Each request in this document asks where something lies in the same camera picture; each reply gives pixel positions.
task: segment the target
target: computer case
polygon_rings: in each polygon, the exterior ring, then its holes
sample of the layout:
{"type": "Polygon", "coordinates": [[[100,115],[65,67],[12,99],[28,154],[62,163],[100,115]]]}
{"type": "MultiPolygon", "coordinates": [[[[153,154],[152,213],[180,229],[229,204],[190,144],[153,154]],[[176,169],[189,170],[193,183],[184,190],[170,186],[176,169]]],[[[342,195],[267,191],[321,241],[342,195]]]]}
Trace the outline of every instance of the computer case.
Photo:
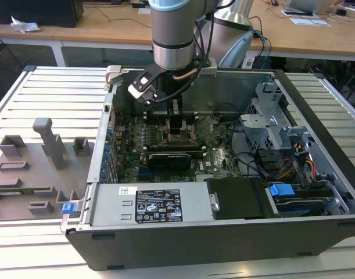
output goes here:
{"type": "Polygon", "coordinates": [[[39,25],[75,27],[83,15],[80,0],[3,0],[0,1],[0,24],[11,23],[11,16],[22,22],[39,25]]]}

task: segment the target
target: laptop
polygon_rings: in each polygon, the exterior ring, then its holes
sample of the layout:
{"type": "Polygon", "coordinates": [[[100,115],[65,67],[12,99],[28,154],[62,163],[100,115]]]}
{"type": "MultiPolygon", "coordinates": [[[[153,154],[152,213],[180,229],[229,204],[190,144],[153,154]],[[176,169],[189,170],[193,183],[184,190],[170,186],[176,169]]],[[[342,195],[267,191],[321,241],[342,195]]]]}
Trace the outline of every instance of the laptop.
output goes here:
{"type": "Polygon", "coordinates": [[[334,2],[335,0],[292,0],[287,10],[323,15],[334,2]]]}

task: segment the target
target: blue tab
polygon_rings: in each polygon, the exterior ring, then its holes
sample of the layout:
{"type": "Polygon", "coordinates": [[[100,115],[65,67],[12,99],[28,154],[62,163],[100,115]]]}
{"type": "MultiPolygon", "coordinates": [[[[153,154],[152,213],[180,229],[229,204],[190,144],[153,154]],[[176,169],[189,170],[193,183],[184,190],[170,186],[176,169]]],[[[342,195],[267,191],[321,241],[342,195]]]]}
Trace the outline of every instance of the blue tab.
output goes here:
{"type": "Polygon", "coordinates": [[[61,212],[62,214],[77,214],[78,204],[74,202],[64,203],[61,212]]]}
{"type": "Polygon", "coordinates": [[[295,196],[291,184],[273,184],[269,187],[272,196],[295,196]]]}

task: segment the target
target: copper pipe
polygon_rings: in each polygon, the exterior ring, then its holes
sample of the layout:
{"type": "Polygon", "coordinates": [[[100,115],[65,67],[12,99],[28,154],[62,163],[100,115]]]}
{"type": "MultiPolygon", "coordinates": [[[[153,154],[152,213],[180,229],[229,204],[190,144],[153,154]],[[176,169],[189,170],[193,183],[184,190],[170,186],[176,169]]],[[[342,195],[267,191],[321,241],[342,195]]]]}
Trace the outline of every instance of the copper pipe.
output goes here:
{"type": "Polygon", "coordinates": [[[190,72],[183,74],[182,76],[173,76],[173,80],[175,81],[182,81],[185,80],[189,77],[194,76],[194,74],[196,74],[198,72],[198,70],[196,68],[192,69],[190,72]]]}

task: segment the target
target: white paper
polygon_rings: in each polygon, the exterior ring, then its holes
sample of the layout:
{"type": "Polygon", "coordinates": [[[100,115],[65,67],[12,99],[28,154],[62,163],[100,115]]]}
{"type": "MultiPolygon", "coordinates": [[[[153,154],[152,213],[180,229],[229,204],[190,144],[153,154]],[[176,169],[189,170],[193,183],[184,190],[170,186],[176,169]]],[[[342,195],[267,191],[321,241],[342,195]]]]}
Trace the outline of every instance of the white paper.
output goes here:
{"type": "Polygon", "coordinates": [[[300,16],[298,16],[298,15],[287,15],[285,10],[282,10],[281,12],[282,12],[285,16],[289,16],[289,17],[297,16],[297,17],[301,17],[301,18],[303,18],[303,17],[308,17],[308,18],[310,18],[310,19],[319,19],[319,16],[317,16],[317,15],[312,15],[312,16],[300,15],[300,16]]]}
{"type": "Polygon", "coordinates": [[[331,26],[325,20],[291,19],[297,25],[331,26]]]}
{"type": "Polygon", "coordinates": [[[40,30],[37,23],[21,22],[20,20],[15,19],[13,16],[11,16],[11,18],[12,18],[12,23],[10,24],[10,26],[14,30],[16,30],[17,32],[21,32],[21,33],[25,34],[25,32],[32,32],[32,31],[39,31],[40,30]]]}
{"type": "Polygon", "coordinates": [[[151,14],[150,8],[139,8],[138,13],[140,15],[149,15],[151,14]]]}
{"type": "Polygon", "coordinates": [[[295,24],[302,24],[302,25],[314,25],[314,23],[309,19],[291,19],[295,24]]]}
{"type": "Polygon", "coordinates": [[[313,23],[318,24],[318,25],[326,25],[329,26],[329,24],[325,20],[311,20],[313,23]]]}

